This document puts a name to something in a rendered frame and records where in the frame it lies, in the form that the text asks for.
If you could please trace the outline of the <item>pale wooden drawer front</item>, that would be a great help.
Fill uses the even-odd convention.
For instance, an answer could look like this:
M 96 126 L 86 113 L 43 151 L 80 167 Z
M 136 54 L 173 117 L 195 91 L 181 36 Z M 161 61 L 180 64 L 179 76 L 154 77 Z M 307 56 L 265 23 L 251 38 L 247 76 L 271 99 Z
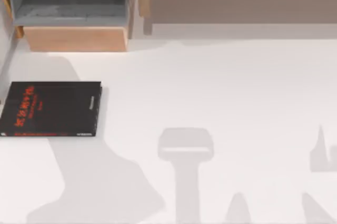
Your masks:
M 127 27 L 25 26 L 34 52 L 125 52 Z

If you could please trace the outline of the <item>black book with red lettering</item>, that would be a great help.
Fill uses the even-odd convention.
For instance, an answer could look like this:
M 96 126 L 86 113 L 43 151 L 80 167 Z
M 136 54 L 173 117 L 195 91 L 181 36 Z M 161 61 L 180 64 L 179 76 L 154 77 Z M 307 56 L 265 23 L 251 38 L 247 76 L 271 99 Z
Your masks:
M 12 82 L 0 116 L 0 137 L 94 137 L 99 81 Z

